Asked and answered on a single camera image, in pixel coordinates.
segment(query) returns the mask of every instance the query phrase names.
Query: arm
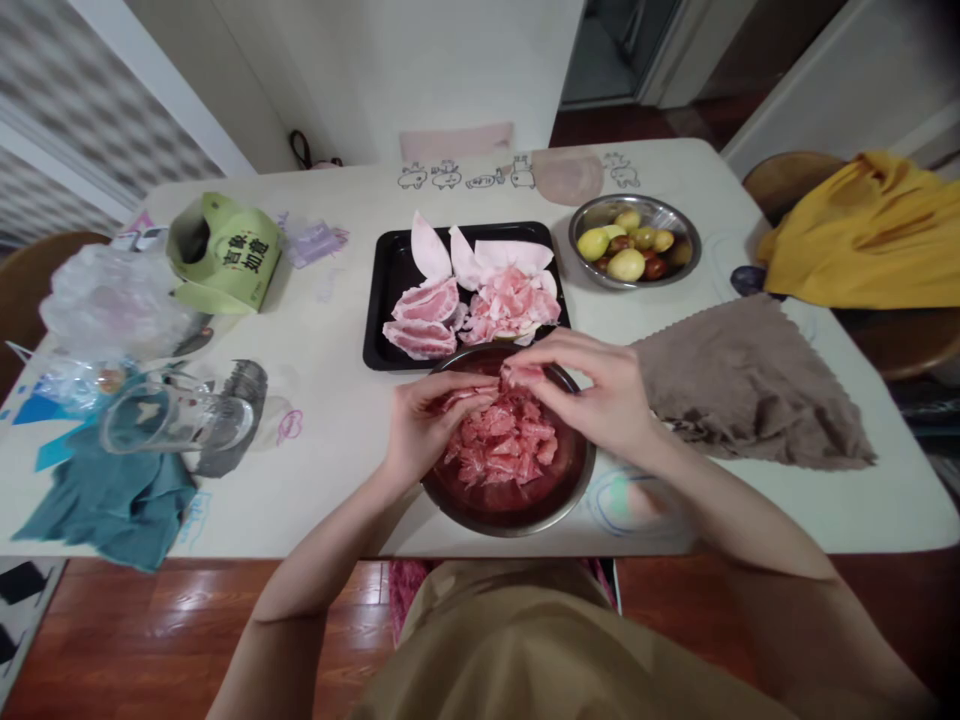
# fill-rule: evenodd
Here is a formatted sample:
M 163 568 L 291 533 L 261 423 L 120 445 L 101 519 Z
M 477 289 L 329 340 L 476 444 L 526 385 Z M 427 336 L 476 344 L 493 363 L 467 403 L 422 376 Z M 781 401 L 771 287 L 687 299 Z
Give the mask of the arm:
M 270 578 L 243 631 L 208 718 L 309 718 L 326 612 L 390 507 L 426 475 L 454 428 L 489 396 L 433 401 L 451 390 L 496 385 L 484 375 L 440 373 L 394 394 L 387 455 L 357 490 L 294 548 Z
M 777 697 L 804 718 L 828 714 L 824 705 L 845 693 L 904 717 L 929 709 L 926 688 L 883 639 L 814 540 L 651 414 L 633 351 L 559 329 L 508 360 L 550 362 L 580 370 L 594 385 L 569 395 L 541 382 L 532 388 L 540 400 L 596 444 L 667 482 L 703 538 L 728 561 L 759 665 Z

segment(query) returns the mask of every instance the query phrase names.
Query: stainless steel bowl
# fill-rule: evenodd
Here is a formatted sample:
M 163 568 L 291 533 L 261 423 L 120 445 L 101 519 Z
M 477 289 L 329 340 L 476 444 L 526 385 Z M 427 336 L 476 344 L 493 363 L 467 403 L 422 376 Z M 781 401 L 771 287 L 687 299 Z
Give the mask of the stainless steel bowl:
M 520 350 L 512 343 L 485 343 L 466 347 L 437 365 L 444 370 L 477 372 L 498 376 L 500 365 Z M 569 392 L 577 384 L 562 368 L 544 368 L 547 378 Z M 579 432 L 560 420 L 549 408 L 544 416 L 557 428 L 558 447 L 544 476 L 522 487 L 514 482 L 474 485 L 467 488 L 457 479 L 459 463 L 441 460 L 421 481 L 427 495 L 451 520 L 484 535 L 521 537 L 550 527 L 580 501 L 590 478 L 597 449 Z
M 595 227 L 613 224 L 614 218 L 625 210 L 639 212 L 642 217 L 641 226 L 649 225 L 658 230 L 669 230 L 673 233 L 673 247 L 661 255 L 670 269 L 661 279 L 639 280 L 632 283 L 616 280 L 584 260 L 577 249 L 577 240 L 583 233 Z M 692 273 L 703 253 L 700 235 L 687 216 L 676 208 L 646 195 L 604 195 L 591 200 L 573 214 L 569 235 L 570 245 L 590 278 L 599 285 L 613 290 L 671 285 Z

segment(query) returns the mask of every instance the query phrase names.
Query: purple packet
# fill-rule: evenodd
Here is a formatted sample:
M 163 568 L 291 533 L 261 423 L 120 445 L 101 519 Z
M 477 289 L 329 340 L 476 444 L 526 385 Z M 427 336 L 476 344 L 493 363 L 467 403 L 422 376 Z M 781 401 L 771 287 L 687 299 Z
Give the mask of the purple packet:
M 312 262 L 330 255 L 343 247 L 341 239 L 325 222 L 287 236 L 287 259 L 295 268 L 305 268 Z

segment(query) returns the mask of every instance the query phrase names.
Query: hand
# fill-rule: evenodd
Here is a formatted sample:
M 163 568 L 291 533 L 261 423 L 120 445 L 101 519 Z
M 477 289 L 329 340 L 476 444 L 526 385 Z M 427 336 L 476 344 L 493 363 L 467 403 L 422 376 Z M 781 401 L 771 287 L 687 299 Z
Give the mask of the hand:
M 445 413 L 434 401 L 451 390 L 495 387 L 499 378 L 471 373 L 443 372 L 428 375 L 393 392 L 393 413 L 387 456 L 381 465 L 384 482 L 398 496 L 417 483 L 440 458 L 460 421 L 474 410 L 489 407 L 494 397 L 476 395 L 457 401 Z
M 644 450 L 659 439 L 661 428 L 650 412 L 636 353 L 557 328 L 506 360 L 508 365 L 549 363 L 579 370 L 593 387 L 574 395 L 542 381 L 530 388 L 533 394 L 588 440 L 642 466 Z

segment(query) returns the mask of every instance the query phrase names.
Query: glass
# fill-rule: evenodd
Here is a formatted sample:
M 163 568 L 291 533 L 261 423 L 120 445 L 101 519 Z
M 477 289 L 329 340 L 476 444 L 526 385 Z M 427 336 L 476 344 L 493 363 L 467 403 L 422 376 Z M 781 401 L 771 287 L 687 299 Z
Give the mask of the glass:
M 117 455 L 153 450 L 226 450 L 253 426 L 253 408 L 237 397 L 214 395 L 202 386 L 187 390 L 144 382 L 127 390 L 107 410 L 100 443 Z

